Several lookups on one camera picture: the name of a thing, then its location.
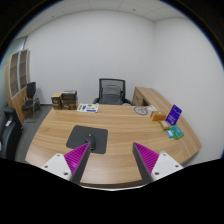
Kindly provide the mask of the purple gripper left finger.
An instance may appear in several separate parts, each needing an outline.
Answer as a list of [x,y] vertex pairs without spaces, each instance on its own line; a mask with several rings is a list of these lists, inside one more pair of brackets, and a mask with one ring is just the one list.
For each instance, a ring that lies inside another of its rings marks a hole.
[[42,169],[79,185],[90,152],[90,144],[85,143],[65,155],[55,154],[42,166]]

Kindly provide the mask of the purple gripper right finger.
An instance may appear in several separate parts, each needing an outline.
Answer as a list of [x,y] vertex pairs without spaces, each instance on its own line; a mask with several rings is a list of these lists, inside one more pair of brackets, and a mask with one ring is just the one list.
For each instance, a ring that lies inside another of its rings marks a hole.
[[152,183],[182,169],[182,166],[166,151],[156,153],[134,142],[132,152],[144,184]]

